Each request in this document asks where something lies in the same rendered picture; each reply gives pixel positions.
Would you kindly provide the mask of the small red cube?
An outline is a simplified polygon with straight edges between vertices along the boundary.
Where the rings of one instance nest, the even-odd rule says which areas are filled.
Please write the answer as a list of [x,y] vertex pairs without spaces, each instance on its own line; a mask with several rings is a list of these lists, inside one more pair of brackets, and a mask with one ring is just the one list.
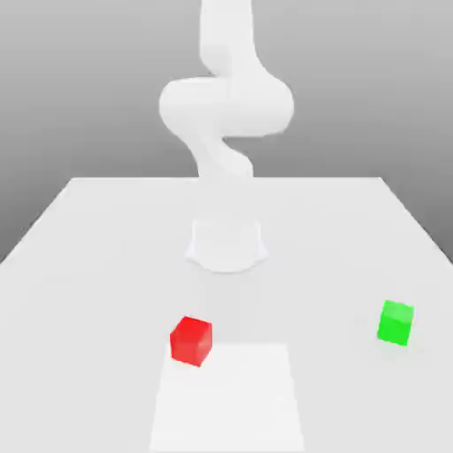
[[212,323],[183,317],[170,333],[172,359],[200,367],[213,343]]

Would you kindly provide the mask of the small green cube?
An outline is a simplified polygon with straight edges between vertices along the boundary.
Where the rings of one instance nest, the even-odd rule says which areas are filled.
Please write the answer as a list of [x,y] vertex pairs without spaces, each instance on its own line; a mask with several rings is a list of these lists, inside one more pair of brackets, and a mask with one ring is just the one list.
[[380,314],[377,338],[406,347],[411,334],[414,319],[413,306],[386,300]]

